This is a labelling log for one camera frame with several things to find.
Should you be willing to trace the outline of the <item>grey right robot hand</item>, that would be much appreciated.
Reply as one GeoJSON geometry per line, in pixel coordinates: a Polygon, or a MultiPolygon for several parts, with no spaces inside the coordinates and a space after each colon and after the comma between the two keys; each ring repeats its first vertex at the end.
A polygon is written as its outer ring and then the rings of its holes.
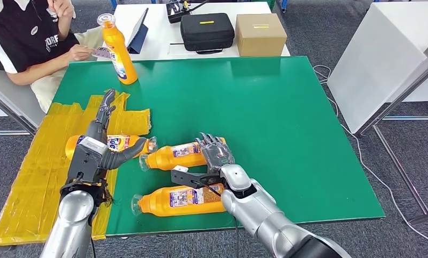
{"type": "Polygon", "coordinates": [[[200,132],[200,137],[195,140],[206,161],[209,174],[218,174],[223,166],[235,164],[234,156],[222,138],[200,132]]]}

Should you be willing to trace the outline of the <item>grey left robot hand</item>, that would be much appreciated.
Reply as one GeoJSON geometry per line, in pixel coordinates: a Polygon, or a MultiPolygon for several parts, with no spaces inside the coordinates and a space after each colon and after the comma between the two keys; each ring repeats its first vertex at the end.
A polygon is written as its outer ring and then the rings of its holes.
{"type": "Polygon", "coordinates": [[[78,144],[86,157],[93,157],[99,169],[117,169],[126,161],[137,156],[144,150],[147,139],[139,137],[137,142],[119,152],[112,151],[107,145],[107,128],[115,106],[111,103],[115,99],[115,90],[105,93],[98,108],[95,119],[89,124],[84,139],[78,144]]]}

